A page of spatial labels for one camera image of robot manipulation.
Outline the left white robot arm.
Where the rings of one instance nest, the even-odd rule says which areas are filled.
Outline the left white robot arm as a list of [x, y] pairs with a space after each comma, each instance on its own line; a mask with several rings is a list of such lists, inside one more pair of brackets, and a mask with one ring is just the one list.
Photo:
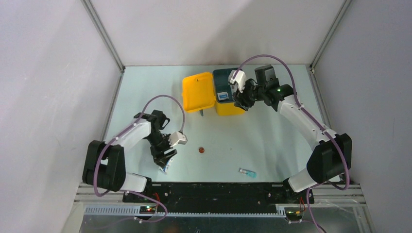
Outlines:
[[141, 202], [148, 202], [154, 195], [153, 188], [147, 185], [151, 179], [128, 172], [125, 155], [139, 141], [147, 140], [154, 163], [166, 172], [177, 154], [173, 148], [177, 144], [174, 136], [179, 133], [162, 133], [170, 119], [159, 110], [151, 114], [138, 113], [134, 120], [130, 127], [123, 130], [122, 136], [115, 137], [112, 144], [97, 140], [89, 143], [82, 181], [113, 192], [134, 191]]

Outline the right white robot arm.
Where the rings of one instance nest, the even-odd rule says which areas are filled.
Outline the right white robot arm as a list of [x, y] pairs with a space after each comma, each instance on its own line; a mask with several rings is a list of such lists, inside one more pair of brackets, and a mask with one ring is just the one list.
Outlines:
[[255, 102], [264, 102], [295, 126], [312, 150], [306, 167], [284, 181], [284, 200], [295, 203], [302, 197], [303, 190], [340, 174], [348, 176], [352, 153], [350, 136], [338, 134], [320, 123], [304, 108], [292, 86], [280, 85], [272, 65], [256, 68], [255, 75], [253, 80], [242, 70], [230, 72], [228, 81], [234, 92], [235, 106], [247, 111]]

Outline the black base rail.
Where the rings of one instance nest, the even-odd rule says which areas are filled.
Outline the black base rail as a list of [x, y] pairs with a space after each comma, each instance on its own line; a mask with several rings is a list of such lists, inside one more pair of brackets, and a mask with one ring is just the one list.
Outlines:
[[160, 201], [169, 213], [277, 214], [281, 204], [314, 203], [313, 194], [295, 193], [284, 183], [172, 183], [146, 186], [144, 197], [123, 195], [124, 203]]

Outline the small white blue sachet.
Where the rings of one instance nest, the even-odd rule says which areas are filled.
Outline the small white blue sachet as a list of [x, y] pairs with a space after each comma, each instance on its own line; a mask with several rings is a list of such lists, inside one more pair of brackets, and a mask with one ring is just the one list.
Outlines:
[[217, 93], [218, 101], [224, 101], [229, 99], [229, 94], [227, 92], [219, 92]]

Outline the teal capped small tube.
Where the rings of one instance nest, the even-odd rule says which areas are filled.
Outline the teal capped small tube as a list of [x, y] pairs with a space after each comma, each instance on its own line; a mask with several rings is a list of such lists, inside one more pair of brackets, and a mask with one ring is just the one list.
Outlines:
[[255, 178], [257, 176], [257, 174], [254, 171], [251, 171], [251, 170], [248, 170], [248, 169], [243, 169], [243, 168], [239, 169], [239, 173], [244, 174], [244, 175], [246, 175], [248, 177], [251, 177], [251, 178]]

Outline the teal divided tray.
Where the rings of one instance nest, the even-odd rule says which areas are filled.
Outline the teal divided tray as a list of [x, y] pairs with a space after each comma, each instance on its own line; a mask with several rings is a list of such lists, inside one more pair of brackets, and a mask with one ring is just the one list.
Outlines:
[[[233, 94], [232, 94], [231, 87], [228, 81], [229, 74], [232, 70], [237, 70], [237, 68], [216, 69], [212, 72], [216, 100], [218, 103], [233, 103], [234, 102]], [[217, 93], [219, 92], [227, 92], [229, 94], [229, 99], [224, 100], [224, 101], [218, 101]]]

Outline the aluminium frame front beam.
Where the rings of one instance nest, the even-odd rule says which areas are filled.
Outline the aluminium frame front beam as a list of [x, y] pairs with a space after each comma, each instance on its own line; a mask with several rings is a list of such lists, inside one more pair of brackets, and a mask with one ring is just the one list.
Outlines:
[[358, 184], [285, 195], [280, 183], [161, 183], [141, 198], [78, 187], [65, 233], [373, 233]]

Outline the yellow medicine kit box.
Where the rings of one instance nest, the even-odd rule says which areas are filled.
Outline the yellow medicine kit box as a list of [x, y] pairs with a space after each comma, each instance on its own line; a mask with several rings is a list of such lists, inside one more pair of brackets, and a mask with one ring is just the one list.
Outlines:
[[182, 80], [183, 109], [188, 113], [215, 108], [219, 116], [234, 116], [245, 111], [233, 103], [218, 103], [212, 72], [203, 72]]

